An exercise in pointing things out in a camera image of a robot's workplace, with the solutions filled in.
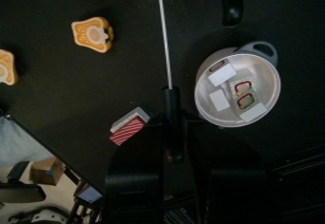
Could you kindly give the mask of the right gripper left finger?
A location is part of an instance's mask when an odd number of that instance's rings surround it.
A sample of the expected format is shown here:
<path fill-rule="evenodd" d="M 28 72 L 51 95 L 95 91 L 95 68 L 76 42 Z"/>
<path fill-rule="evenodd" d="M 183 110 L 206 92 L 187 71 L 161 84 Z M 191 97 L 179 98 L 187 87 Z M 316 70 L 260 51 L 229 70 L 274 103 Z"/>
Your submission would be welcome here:
<path fill-rule="evenodd" d="M 106 176 L 105 224 L 163 224 L 163 120 L 122 143 Z"/>

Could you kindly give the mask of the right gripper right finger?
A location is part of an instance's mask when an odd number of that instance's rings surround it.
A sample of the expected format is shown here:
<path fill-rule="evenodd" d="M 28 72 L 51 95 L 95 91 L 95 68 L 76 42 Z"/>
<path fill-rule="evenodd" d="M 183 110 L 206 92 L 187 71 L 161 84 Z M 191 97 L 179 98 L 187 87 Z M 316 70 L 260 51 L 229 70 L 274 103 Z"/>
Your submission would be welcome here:
<path fill-rule="evenodd" d="M 187 153 L 202 224 L 262 224 L 269 206 L 262 160 L 234 135 L 208 122 L 187 125 Z"/>

